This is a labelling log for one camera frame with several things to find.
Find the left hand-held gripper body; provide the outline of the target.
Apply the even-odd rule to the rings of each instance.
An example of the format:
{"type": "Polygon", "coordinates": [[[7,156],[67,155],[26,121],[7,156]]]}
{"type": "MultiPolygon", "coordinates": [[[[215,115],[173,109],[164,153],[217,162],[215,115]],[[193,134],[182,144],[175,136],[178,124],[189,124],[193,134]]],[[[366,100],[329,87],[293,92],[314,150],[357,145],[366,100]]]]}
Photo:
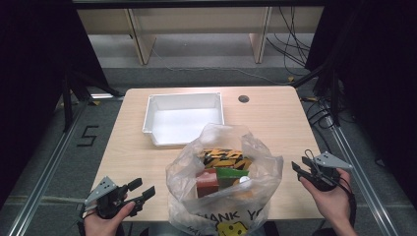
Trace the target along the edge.
{"type": "Polygon", "coordinates": [[[119,187],[108,176],[104,176],[85,199],[85,211],[95,209],[101,218],[114,217],[125,205],[129,191],[127,185],[119,187]]]}

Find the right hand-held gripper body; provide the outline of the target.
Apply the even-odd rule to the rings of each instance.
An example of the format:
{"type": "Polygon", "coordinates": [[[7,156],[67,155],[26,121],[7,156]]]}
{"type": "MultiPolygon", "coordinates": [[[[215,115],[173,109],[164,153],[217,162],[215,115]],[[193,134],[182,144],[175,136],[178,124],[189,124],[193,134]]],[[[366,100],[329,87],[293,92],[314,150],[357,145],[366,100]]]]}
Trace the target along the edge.
{"type": "Polygon", "coordinates": [[[310,160],[313,185],[322,192],[333,190],[340,180],[337,168],[350,170],[353,166],[325,151],[310,160]]]}

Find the clear plastic bag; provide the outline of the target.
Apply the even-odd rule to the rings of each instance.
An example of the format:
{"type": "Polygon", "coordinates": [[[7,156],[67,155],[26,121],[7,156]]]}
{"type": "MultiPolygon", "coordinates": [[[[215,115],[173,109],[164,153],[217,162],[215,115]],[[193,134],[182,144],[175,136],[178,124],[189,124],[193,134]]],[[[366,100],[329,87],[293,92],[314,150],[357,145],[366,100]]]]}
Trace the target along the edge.
{"type": "Polygon", "coordinates": [[[283,158],[272,154],[247,127],[208,124],[166,166],[169,223],[192,236],[253,236],[268,220],[282,169],[283,158]],[[252,198],[236,199],[237,188],[232,186],[198,197],[196,177],[210,169],[198,158],[204,148],[242,150],[252,160],[247,169],[252,198]]]}

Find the brown carton box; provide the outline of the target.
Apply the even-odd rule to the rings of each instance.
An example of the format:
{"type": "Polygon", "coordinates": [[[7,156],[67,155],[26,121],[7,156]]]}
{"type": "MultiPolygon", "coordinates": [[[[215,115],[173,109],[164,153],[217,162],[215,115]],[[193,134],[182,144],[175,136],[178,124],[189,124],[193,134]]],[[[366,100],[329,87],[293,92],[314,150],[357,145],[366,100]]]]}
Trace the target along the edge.
{"type": "Polygon", "coordinates": [[[205,169],[196,177],[197,194],[199,198],[218,191],[216,170],[214,168],[205,169]]]}

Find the green snack packet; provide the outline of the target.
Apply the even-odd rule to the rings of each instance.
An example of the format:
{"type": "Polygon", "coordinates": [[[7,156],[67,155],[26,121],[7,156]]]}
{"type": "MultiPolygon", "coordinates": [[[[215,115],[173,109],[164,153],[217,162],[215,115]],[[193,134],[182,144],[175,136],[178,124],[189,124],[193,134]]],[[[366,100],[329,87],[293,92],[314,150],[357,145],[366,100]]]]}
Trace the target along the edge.
{"type": "Polygon", "coordinates": [[[248,170],[239,170],[228,167],[216,168],[216,177],[220,189],[231,187],[234,182],[249,174],[248,170]]]}

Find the black yellow chip bag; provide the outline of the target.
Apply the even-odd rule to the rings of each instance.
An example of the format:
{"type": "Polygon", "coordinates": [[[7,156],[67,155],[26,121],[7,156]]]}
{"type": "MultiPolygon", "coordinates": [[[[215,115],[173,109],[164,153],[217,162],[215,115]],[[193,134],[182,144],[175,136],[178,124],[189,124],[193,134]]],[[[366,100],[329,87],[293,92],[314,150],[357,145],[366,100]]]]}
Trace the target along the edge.
{"type": "Polygon", "coordinates": [[[229,148],[204,148],[198,158],[206,168],[227,167],[237,170],[247,170],[252,160],[243,154],[242,150],[229,148]]]}

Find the white plastic bin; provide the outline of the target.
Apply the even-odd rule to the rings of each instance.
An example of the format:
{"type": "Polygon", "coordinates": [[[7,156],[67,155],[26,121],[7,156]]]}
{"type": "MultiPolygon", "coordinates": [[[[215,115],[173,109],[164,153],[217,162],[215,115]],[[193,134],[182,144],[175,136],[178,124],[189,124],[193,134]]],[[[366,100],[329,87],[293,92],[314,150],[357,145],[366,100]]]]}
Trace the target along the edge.
{"type": "Polygon", "coordinates": [[[220,92],[152,94],[143,133],[157,147],[181,146],[196,139],[207,124],[224,124],[220,92]]]}

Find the person's right hand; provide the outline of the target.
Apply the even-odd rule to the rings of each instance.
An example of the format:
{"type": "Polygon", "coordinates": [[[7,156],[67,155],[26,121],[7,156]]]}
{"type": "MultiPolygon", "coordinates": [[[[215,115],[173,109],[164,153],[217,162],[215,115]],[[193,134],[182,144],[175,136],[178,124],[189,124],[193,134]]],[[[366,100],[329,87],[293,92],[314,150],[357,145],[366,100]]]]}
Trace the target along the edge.
{"type": "Polygon", "coordinates": [[[331,227],[335,224],[351,225],[349,198],[343,189],[336,187],[332,191],[321,192],[305,178],[301,177],[299,181],[312,195],[320,214],[330,223],[331,227]]]}

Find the person's left hand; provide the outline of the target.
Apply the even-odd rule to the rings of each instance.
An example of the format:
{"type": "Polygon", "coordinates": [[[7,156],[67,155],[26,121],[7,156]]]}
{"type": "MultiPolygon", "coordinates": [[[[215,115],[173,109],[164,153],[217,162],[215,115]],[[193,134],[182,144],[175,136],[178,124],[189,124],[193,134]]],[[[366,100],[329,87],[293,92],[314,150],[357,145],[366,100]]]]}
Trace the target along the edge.
{"type": "Polygon", "coordinates": [[[86,236],[116,236],[120,223],[130,215],[134,203],[128,203],[110,219],[103,219],[94,210],[90,210],[84,218],[86,236]]]}

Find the black metal stand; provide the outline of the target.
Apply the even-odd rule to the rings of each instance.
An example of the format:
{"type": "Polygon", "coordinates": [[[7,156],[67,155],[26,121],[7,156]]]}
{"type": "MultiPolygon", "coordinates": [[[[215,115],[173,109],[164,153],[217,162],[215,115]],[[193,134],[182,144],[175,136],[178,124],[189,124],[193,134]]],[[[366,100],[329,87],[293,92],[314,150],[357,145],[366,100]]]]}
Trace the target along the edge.
{"type": "Polygon", "coordinates": [[[64,102],[65,126],[64,131],[67,132],[73,124],[72,98],[73,93],[80,101],[87,101],[92,98],[92,94],[88,90],[88,86],[92,86],[115,96],[122,97],[123,93],[111,88],[108,84],[100,82],[88,76],[85,73],[70,69],[66,72],[62,80],[62,97],[64,102]]]}
{"type": "Polygon", "coordinates": [[[325,96],[326,94],[330,97],[329,113],[336,126],[339,126],[338,119],[338,75],[332,66],[319,66],[306,76],[291,83],[290,85],[295,89],[303,86],[311,79],[317,78],[316,84],[313,88],[313,93],[316,96],[325,96]]]}

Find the black curtain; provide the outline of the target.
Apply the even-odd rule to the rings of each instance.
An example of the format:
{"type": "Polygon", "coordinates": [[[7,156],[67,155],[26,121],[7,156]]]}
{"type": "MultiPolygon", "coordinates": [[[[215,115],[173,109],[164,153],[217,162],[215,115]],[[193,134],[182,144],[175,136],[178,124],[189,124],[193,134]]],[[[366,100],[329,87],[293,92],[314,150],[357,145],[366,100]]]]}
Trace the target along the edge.
{"type": "Polygon", "coordinates": [[[108,85],[73,0],[0,0],[0,208],[71,72],[108,85]]]}
{"type": "Polygon", "coordinates": [[[338,76],[381,159],[417,208],[417,0],[328,0],[306,68],[325,62],[363,1],[370,8],[349,38],[355,46],[338,76]]]}

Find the light wooden desk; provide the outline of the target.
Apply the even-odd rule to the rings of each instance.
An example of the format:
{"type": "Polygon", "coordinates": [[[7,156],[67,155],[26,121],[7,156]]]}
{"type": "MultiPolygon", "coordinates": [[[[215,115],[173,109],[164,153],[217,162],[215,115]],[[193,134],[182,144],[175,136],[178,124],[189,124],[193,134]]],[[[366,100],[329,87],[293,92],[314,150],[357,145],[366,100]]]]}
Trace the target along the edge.
{"type": "Polygon", "coordinates": [[[263,61],[267,35],[284,33],[291,21],[300,33],[314,33],[322,7],[220,7],[80,10],[89,34],[128,34],[139,63],[146,65],[159,34],[246,33],[257,64],[263,61]]]}

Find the aluminium floor rail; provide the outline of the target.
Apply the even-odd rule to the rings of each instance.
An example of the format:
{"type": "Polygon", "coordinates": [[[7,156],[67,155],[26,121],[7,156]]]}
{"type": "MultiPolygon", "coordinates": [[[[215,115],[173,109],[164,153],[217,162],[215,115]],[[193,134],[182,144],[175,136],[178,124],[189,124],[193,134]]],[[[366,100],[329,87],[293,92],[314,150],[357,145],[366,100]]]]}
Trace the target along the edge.
{"type": "Polygon", "coordinates": [[[386,207],[383,205],[383,202],[380,200],[374,187],[371,185],[368,176],[361,167],[360,162],[342,132],[342,129],[335,126],[331,128],[331,131],[344,159],[353,166],[351,173],[369,207],[370,212],[379,225],[383,236],[398,236],[398,232],[388,214],[386,207]]]}
{"type": "Polygon", "coordinates": [[[25,236],[27,229],[37,211],[43,195],[45,194],[56,170],[63,159],[64,153],[72,139],[75,129],[88,103],[80,101],[77,104],[71,104],[74,109],[73,121],[68,125],[50,153],[41,173],[35,178],[33,187],[27,195],[11,195],[6,200],[6,206],[18,207],[19,211],[14,218],[13,223],[8,229],[6,236],[25,236]]]}

